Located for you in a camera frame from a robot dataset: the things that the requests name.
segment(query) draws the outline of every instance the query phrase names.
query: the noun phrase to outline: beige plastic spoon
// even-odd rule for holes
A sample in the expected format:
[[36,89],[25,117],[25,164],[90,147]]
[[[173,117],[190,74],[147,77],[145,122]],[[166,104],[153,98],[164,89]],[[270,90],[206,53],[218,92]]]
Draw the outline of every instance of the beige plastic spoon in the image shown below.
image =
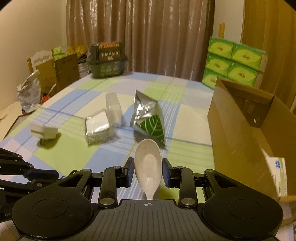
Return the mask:
[[147,200],[153,200],[163,172],[161,153],[153,140],[145,139],[138,144],[135,151],[134,167],[137,180],[144,190]]

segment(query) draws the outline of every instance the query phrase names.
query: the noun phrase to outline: stack of tissue boxes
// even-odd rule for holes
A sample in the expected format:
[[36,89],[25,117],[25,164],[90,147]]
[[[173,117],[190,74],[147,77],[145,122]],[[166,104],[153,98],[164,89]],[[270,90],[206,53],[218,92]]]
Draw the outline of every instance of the stack of tissue boxes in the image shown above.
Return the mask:
[[202,83],[214,89],[217,78],[222,77],[259,88],[267,59],[263,50],[211,37]]

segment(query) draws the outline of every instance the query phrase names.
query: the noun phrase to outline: checkered tablecloth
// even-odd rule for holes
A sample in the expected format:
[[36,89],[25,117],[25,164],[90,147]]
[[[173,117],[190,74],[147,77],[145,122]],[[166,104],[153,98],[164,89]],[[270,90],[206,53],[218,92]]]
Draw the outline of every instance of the checkered tablecloth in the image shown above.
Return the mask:
[[[65,88],[30,115],[2,142],[0,147],[16,152],[39,169],[55,169],[67,176],[73,169],[90,168],[102,172],[111,166],[122,166],[134,156],[137,143],[143,138],[130,128],[135,91],[139,90],[159,101],[165,122],[166,150],[162,157],[172,166],[186,166],[193,172],[213,169],[213,151],[207,113],[213,90],[200,82],[132,73],[107,79],[93,79],[88,75]],[[124,126],[118,137],[108,143],[88,146],[84,136],[84,119],[104,108],[105,94],[116,92],[123,111]],[[30,135],[30,123],[59,128],[57,140],[39,146],[39,139]],[[0,176],[1,179],[27,183],[21,176]],[[97,202],[96,188],[92,202]],[[145,194],[133,176],[130,188],[117,191],[120,199],[144,199]],[[177,198],[178,189],[167,189],[161,184],[158,198]],[[203,194],[198,189],[199,202]]]

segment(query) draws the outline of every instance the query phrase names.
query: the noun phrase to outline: shiny satin curtain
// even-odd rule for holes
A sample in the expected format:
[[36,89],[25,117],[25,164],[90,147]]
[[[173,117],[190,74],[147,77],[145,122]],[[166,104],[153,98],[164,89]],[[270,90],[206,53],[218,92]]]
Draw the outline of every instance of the shiny satin curtain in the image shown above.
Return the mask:
[[296,12],[284,0],[245,0],[244,16],[242,43],[269,55],[260,88],[278,96],[293,111]]
[[214,0],[67,0],[67,44],[122,41],[127,70],[201,81]]

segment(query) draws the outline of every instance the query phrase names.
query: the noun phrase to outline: blue circular logo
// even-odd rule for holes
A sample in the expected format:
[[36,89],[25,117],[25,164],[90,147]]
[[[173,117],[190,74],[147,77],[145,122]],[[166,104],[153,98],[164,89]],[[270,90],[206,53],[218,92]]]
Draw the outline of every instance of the blue circular logo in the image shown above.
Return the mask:
[[277,160],[276,161],[276,168],[279,169],[281,167],[281,163]]

